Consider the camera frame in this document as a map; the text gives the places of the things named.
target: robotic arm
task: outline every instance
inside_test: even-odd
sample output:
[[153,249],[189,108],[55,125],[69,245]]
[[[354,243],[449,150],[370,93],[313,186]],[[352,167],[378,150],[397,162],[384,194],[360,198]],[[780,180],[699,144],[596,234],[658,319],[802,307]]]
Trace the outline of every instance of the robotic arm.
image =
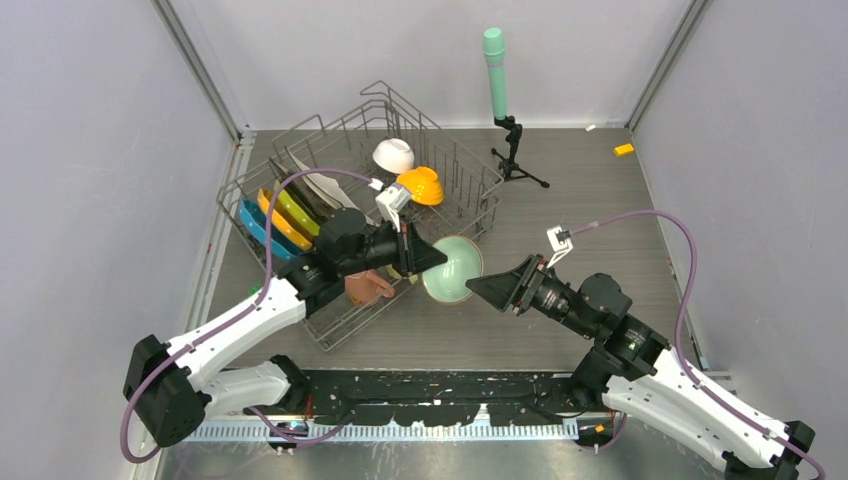
[[[346,275],[385,265],[412,275],[446,262],[445,254],[398,214],[409,199],[409,191],[399,184],[380,193],[377,205],[386,221],[376,228],[367,225],[359,210],[337,210],[321,227],[314,248],[276,272],[261,305],[260,292],[196,330],[164,343],[150,335],[136,344],[124,384],[128,400],[169,357],[185,345],[197,345],[165,368],[135,405],[156,444],[180,442],[207,417],[253,405],[299,404],[307,394],[306,378],[286,357],[253,368],[221,370],[259,341],[341,295]],[[226,330],[198,341],[251,306],[255,308],[250,314]]]
[[[603,404],[639,418],[698,453],[728,479],[798,477],[801,458],[775,438],[807,452],[815,436],[810,427],[769,417],[687,362],[698,380],[694,382],[668,340],[627,313],[633,302],[612,277],[596,273],[577,290],[559,280],[553,264],[573,244],[561,227],[550,229],[548,237],[555,252],[550,262],[531,255],[513,270],[471,279],[466,286],[501,312],[521,315],[533,308],[594,340],[570,379],[575,403]],[[760,429],[722,408],[705,389]]]
[[[377,227],[369,226],[358,210],[337,210],[322,226],[314,248],[276,272],[261,305],[257,293],[167,342],[153,335],[141,340],[133,350],[124,395],[130,399],[151,372],[161,370],[135,404],[156,444],[172,446],[204,418],[249,406],[297,410],[309,394],[310,381],[287,357],[276,356],[253,368],[222,369],[267,336],[341,295],[346,275],[385,265],[411,275],[447,261],[398,214],[408,200],[409,192],[397,184],[378,195],[385,221]],[[635,416],[698,453],[728,479],[798,477],[802,458],[811,460],[806,456],[815,436],[810,427],[771,418],[689,363],[681,365],[682,356],[667,339],[628,313],[632,300],[609,275],[592,275],[577,290],[559,280],[553,265],[573,243],[560,227],[550,229],[548,238],[555,252],[550,261],[530,255],[513,270],[471,279],[466,285],[501,312],[521,315],[533,308],[594,341],[566,379],[572,403],[582,408],[606,405]],[[249,314],[220,334],[198,341],[250,307]],[[196,346],[180,353],[185,345]]]

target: gray wall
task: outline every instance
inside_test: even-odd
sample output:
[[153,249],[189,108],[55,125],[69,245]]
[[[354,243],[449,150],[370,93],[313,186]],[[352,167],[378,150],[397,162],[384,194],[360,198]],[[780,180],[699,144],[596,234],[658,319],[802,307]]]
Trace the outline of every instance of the gray wall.
[[713,2],[636,132],[656,207],[697,237],[710,362],[811,424],[833,478],[848,472],[846,18],[837,0]]
[[332,120],[385,80],[442,125],[491,125],[483,31],[507,42],[512,112],[535,125],[623,125],[689,0],[174,0],[255,129]]
[[177,333],[231,147],[149,2],[0,2],[0,477],[129,478],[133,344]]

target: cable clip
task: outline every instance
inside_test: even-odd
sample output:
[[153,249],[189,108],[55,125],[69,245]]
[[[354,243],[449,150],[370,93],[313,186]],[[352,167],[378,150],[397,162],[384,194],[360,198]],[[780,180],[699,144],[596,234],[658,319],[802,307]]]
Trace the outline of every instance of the cable clip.
[[571,233],[568,230],[563,230],[560,225],[549,228],[547,233],[548,241],[551,243],[551,248],[554,250],[551,260],[545,266],[545,269],[550,270],[556,262],[560,261],[562,257],[568,255],[569,252],[574,250],[574,243],[571,241]]
[[383,190],[383,182],[381,180],[377,180],[376,178],[371,179],[371,183],[368,184],[369,187],[377,190],[378,192]]

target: dish rack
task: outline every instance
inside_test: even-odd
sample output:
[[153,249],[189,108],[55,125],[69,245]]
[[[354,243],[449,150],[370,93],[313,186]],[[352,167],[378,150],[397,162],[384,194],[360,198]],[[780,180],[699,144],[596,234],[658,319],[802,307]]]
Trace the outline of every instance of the dish rack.
[[[425,240],[433,243],[446,235],[476,240],[492,228],[503,183],[500,173],[385,82],[374,82],[359,94],[364,102],[336,120],[325,123],[316,114],[276,136],[271,142],[273,156],[219,191],[218,206],[263,269],[265,247],[237,219],[239,200],[247,197],[255,201],[260,188],[273,190],[274,181],[280,179],[281,166],[299,171],[294,159],[308,168],[343,168],[391,185],[396,175],[382,170],[371,159],[377,144],[387,138],[406,141],[415,152],[415,165],[435,170],[445,191],[445,199],[438,206],[410,201],[401,212],[415,222]],[[375,223],[382,220],[374,200],[376,192],[365,182],[342,175],[333,178],[368,218]],[[275,270],[282,265],[283,260],[274,259]],[[363,307],[354,307],[346,295],[341,295],[303,322],[324,351],[337,348],[415,287],[407,279],[392,279],[385,269],[380,274],[392,281],[392,298],[378,297]]]

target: white bracket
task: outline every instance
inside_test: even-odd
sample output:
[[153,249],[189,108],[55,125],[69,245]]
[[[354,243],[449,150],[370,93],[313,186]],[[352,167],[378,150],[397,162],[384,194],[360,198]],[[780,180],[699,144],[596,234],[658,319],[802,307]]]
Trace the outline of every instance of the white bracket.
[[545,266],[546,268],[553,268],[555,263],[574,250],[571,234],[568,233],[568,230],[563,230],[559,225],[548,229],[548,241],[551,242],[551,248],[554,250],[554,254]]
[[395,231],[400,231],[400,215],[398,212],[403,210],[403,207],[409,203],[412,194],[403,185],[393,183],[389,188],[383,190],[377,195],[377,208],[380,209],[380,215],[383,219],[392,222]]

